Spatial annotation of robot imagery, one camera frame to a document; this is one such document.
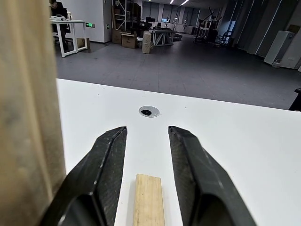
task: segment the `desk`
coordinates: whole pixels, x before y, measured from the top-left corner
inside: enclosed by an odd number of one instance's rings
[[[57,80],[67,173],[105,131],[127,126],[116,226],[133,225],[137,173],[160,177],[166,226],[182,226],[168,126],[189,130],[227,171],[257,226],[299,226],[299,112]],[[160,110],[156,118],[141,106]]]
[[[68,56],[68,55],[73,54],[73,53],[78,53],[79,51],[84,50],[84,49],[88,49],[88,47],[87,47],[86,32],[85,32],[86,25],[85,25],[85,21],[84,20],[51,20],[50,19],[50,23],[51,24],[56,24],[62,57]],[[71,33],[72,33],[72,40],[73,40],[74,50],[66,52],[66,53],[64,52],[64,48],[63,48],[63,40],[62,40],[62,34],[61,34],[60,24],[70,24],[70,30],[71,30]],[[83,24],[84,39],[85,39],[85,46],[84,47],[78,48],[77,39],[76,39],[76,36],[75,36],[75,27],[74,27],[74,24]]]

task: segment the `ceiling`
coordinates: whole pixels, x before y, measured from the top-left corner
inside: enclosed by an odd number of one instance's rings
[[[170,4],[171,0],[151,0],[151,2],[157,2],[162,4]],[[172,5],[181,5],[185,0],[174,0]],[[185,7],[193,8],[222,8],[228,0],[189,0],[185,3]]]

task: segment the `wooden post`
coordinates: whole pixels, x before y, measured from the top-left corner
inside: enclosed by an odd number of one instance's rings
[[[65,177],[49,6],[0,5],[0,225],[33,226]]]
[[[137,174],[134,226],[164,226],[161,179]]]

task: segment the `man sitting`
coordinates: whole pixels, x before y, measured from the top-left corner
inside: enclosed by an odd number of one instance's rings
[[[62,15],[65,18],[67,18],[67,9],[63,7],[63,4],[59,1],[56,0],[49,0],[50,3],[50,9],[51,9],[51,15],[52,16],[57,16],[57,15]],[[61,35],[62,35],[62,40],[63,40],[63,48],[64,50],[68,49],[68,44],[66,42],[65,36],[66,36],[66,30],[68,26],[66,24],[60,24],[61,28]],[[52,25],[52,31],[57,32],[57,27],[55,24]]]

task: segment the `exit sign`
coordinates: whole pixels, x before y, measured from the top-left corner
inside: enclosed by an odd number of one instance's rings
[[[95,24],[94,23],[86,23],[86,27],[95,27]]]

